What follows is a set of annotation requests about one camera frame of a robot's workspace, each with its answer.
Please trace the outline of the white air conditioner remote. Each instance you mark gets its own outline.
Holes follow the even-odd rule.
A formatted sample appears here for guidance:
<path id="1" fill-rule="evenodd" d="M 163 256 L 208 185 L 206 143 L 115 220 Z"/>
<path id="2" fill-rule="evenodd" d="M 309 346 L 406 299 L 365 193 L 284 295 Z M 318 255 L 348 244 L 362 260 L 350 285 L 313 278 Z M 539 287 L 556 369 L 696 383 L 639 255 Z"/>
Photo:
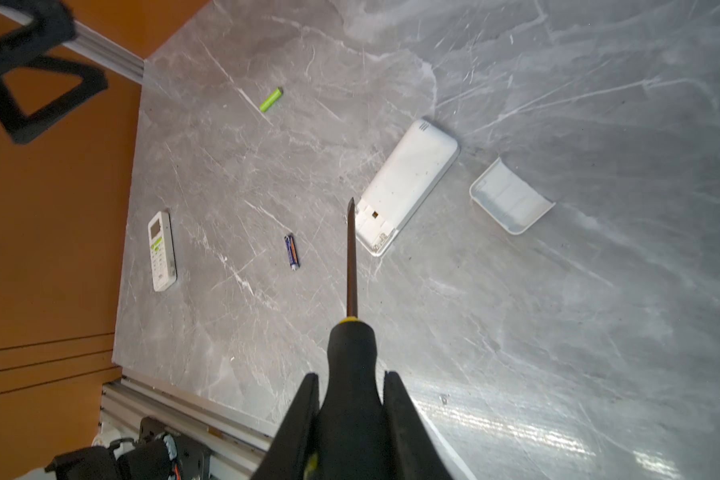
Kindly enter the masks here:
<path id="1" fill-rule="evenodd" d="M 385 254 L 459 151 L 457 140 L 432 123 L 413 122 L 355 207 L 356 237 L 370 255 Z"/>

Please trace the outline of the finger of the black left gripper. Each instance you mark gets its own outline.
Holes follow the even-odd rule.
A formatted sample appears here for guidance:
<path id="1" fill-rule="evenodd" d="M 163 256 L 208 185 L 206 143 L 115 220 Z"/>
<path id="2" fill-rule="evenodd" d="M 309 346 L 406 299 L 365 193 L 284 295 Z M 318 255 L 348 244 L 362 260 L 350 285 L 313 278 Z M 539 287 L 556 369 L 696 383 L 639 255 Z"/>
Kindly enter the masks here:
<path id="1" fill-rule="evenodd" d="M 61 1 L 0 1 L 29 16 L 29 23 L 0 35 L 0 77 L 77 36 L 71 10 Z"/>
<path id="2" fill-rule="evenodd" d="M 87 63 L 43 55 L 31 60 L 24 68 L 77 76 L 80 83 L 26 115 L 0 78 L 0 123 L 11 140 L 19 145 L 32 142 L 71 111 L 108 88 L 105 71 Z"/>

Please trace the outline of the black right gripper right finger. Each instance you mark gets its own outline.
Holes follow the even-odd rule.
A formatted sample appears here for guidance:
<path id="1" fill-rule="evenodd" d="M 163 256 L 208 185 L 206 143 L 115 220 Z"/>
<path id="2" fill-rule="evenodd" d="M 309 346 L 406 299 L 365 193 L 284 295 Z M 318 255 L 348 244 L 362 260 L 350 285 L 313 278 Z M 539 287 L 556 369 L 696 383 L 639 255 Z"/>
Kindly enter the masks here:
<path id="1" fill-rule="evenodd" d="M 447 479 L 452 476 L 438 455 L 404 383 L 387 371 L 383 385 L 394 479 Z"/>

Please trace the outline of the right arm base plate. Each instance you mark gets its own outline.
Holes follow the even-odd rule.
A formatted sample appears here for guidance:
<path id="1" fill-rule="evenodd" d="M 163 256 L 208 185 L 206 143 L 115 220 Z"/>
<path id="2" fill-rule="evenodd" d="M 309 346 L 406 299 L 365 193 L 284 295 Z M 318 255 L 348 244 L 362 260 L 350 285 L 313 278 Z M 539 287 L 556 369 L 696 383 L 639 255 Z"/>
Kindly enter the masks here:
<path id="1" fill-rule="evenodd" d="M 170 460 L 170 471 L 157 479 L 210 479 L 211 449 L 204 443 L 181 433 L 155 417 L 141 420 L 139 440 L 147 446 L 155 440 L 163 442 Z"/>

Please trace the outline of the white battery cover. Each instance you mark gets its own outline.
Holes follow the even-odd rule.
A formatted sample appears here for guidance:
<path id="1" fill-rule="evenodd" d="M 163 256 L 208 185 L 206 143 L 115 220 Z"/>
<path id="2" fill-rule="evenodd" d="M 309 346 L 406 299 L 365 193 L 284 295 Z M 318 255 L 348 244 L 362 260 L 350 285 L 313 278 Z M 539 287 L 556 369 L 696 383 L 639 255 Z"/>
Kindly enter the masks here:
<path id="1" fill-rule="evenodd" d="M 526 232 L 555 205 L 497 158 L 469 188 L 470 198 L 507 233 Z"/>

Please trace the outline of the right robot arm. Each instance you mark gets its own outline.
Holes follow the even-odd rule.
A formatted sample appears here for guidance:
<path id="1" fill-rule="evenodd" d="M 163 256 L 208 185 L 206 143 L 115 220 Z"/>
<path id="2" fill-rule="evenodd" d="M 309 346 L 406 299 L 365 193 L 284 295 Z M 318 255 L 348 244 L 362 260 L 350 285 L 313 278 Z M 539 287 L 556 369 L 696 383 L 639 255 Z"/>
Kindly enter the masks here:
<path id="1" fill-rule="evenodd" d="M 318 399 L 319 378 L 305 376 L 256 479 L 447 479 L 400 376 L 384 377 L 373 404 L 339 393 Z M 152 418 L 133 449 L 117 439 L 56 456 L 46 472 L 59 479 L 208 479 L 211 450 Z"/>

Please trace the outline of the black handled screwdriver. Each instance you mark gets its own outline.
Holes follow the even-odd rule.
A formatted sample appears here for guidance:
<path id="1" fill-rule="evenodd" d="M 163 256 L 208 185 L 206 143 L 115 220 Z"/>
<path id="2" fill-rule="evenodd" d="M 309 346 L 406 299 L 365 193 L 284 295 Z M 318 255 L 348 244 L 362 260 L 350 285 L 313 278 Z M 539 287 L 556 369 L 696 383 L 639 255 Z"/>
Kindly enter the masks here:
<path id="1" fill-rule="evenodd" d="M 355 200 L 347 209 L 346 315 L 329 335 L 329 379 L 307 479 L 391 479 L 387 416 L 376 379 L 374 330 L 359 318 Z"/>

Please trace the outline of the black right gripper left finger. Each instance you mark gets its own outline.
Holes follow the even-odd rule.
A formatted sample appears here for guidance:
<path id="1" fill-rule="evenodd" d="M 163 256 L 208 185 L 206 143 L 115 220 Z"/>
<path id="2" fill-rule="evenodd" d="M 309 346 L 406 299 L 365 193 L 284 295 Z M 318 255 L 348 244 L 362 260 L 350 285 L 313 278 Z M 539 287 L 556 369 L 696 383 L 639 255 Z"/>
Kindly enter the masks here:
<path id="1" fill-rule="evenodd" d="M 313 451 L 312 430 L 318 411 L 319 377 L 308 373 L 252 479 L 304 478 Z"/>

